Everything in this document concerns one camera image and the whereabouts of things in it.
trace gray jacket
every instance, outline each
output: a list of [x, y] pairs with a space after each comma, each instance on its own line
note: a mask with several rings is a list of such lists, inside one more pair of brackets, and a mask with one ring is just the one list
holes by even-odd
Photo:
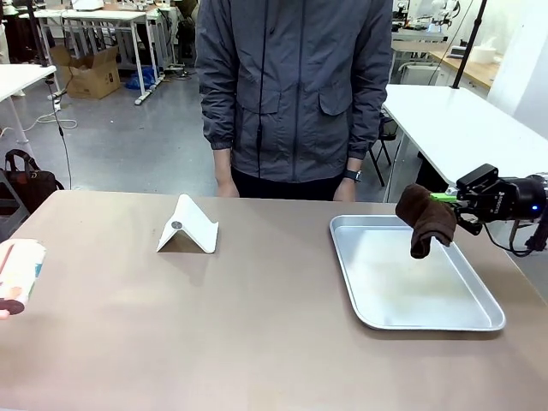
[[364, 158], [386, 99], [391, 12], [389, 0], [202, 0], [196, 67], [213, 150], [277, 182], [331, 178]]

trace cardboard box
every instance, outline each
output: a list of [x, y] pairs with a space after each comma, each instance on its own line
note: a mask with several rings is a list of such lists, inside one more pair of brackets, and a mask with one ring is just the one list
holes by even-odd
[[51, 49], [51, 59], [61, 73], [67, 94], [75, 98], [103, 98], [120, 87], [117, 54], [117, 46], [82, 58], [72, 58], [62, 46]]

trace person's hand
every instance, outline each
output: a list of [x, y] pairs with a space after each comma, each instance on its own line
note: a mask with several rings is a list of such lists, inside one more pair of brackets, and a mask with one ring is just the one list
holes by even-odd
[[229, 179], [225, 182], [218, 183], [217, 197], [234, 198], [234, 199], [237, 199], [240, 197], [240, 193], [238, 193], [238, 188], [236, 188], [236, 185], [234, 184], [234, 181], [232, 179]]
[[356, 201], [356, 183], [349, 178], [343, 178], [341, 184], [339, 184], [339, 187], [335, 192], [333, 201], [354, 203]]

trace drawstring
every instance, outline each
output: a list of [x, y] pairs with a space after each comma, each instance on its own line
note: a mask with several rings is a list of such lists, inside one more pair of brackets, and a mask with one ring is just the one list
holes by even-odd
[[273, 34], [276, 30], [277, 21], [280, 17], [280, 2], [282, 0], [272, 0], [274, 2], [274, 22], [272, 23], [270, 34]]
[[257, 127], [257, 168], [260, 179], [260, 150], [263, 145], [263, 88], [265, 85], [265, 58], [266, 58], [266, 26], [268, 26], [269, 0], [265, 1], [265, 21], [263, 32], [263, 58], [260, 67], [260, 92], [259, 92], [259, 126]]

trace metal tray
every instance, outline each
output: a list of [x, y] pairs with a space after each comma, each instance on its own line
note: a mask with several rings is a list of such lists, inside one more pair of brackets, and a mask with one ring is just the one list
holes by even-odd
[[381, 330], [499, 331], [503, 310], [459, 248], [432, 240], [411, 258], [413, 233], [396, 216], [340, 216], [331, 235], [358, 318]]

